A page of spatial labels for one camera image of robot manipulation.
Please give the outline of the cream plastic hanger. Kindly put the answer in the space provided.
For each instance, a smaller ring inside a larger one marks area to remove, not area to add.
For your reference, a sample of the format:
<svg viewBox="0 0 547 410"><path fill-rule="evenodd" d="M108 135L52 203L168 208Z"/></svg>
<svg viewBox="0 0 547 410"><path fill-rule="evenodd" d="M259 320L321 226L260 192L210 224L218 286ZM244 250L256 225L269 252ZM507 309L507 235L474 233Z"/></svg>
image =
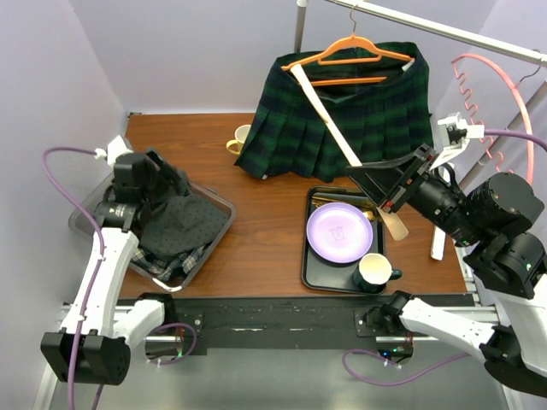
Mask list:
<svg viewBox="0 0 547 410"><path fill-rule="evenodd" d="M326 128L332 134L335 142L344 154L344 157L349 165L353 167L361 166L361 161L358 159L357 155L354 153L354 151L342 135L341 131L332 120L330 114L327 112L320 98L316 94L314 87L311 85L311 82L309 81L302 66L300 64L297 64L296 66L292 67L290 71L296 78L297 82L300 84L305 96L308 98L309 102L314 107L317 114L323 120ZM397 214L389 214L383 211L380 207L376 208L376 214L381 218L388 232L391 234L391 237L395 241L401 241L408 236L409 230Z"/></svg>

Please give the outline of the pink wavy hanger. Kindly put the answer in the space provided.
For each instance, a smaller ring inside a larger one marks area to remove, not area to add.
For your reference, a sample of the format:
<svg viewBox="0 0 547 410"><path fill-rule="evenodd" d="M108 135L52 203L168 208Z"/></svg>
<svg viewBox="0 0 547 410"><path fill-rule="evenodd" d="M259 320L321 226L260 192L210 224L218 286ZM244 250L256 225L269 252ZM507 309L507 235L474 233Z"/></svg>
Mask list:
<svg viewBox="0 0 547 410"><path fill-rule="evenodd" d="M452 67L464 101L463 114L471 124L546 139L545 81L533 74L512 79L511 71L471 53L458 56ZM534 183L545 168L546 154L535 143L497 134L471 141L456 159L466 186L495 172L518 173Z"/></svg>

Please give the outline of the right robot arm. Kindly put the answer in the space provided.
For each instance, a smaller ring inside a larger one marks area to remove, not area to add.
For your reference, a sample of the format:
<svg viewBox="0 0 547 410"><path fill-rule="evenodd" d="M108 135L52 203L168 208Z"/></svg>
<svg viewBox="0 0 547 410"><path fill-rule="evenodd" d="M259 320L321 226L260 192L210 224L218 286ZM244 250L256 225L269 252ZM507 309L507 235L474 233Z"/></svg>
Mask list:
<svg viewBox="0 0 547 410"><path fill-rule="evenodd" d="M394 213L409 205L456 246L464 262L498 300L509 322L488 325L433 307L398 291L366 313L368 325L398 336L435 337L473 356L500 384L546 394L546 250L531 227L544 211L532 187L513 173L498 173L469 193L452 166L435 167L423 145L392 161L348 167L348 177L376 206Z"/></svg>

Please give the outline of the grey dotted skirt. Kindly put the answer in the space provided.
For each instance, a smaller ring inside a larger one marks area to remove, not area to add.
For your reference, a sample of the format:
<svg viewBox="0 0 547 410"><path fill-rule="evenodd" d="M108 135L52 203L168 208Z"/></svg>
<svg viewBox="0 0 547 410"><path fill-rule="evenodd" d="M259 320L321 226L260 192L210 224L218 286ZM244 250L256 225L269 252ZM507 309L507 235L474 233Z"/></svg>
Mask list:
<svg viewBox="0 0 547 410"><path fill-rule="evenodd" d="M228 220L191 188L186 172L179 170L178 175L151 203L151 218L139 240L141 249L162 260L212 243Z"/></svg>

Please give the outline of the navy white plaid skirt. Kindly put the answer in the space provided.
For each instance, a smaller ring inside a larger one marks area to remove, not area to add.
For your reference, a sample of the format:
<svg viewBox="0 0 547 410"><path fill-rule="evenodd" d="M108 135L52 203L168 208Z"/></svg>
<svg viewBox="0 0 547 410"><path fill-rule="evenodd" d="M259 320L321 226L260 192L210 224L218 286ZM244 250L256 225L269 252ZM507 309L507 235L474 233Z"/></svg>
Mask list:
<svg viewBox="0 0 547 410"><path fill-rule="evenodd" d="M170 282L175 279L185 279L196 272L199 264L204 261L204 255L209 247L210 244L206 244L163 259L148 250L138 248L133 253L131 262L160 281Z"/></svg>

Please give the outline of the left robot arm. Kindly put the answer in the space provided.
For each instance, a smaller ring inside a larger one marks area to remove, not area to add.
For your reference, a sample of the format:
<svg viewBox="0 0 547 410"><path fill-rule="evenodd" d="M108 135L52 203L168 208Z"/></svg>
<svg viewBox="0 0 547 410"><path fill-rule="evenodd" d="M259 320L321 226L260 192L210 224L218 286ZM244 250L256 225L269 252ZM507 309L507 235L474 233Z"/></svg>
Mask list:
<svg viewBox="0 0 547 410"><path fill-rule="evenodd" d="M154 150L108 155L114 177L94 214L92 250L77 296L58 331L46 332L40 350L58 379L75 384L119 385L132 352L151 333L179 327L174 299L144 293L115 318L121 285L159 189L178 174Z"/></svg>

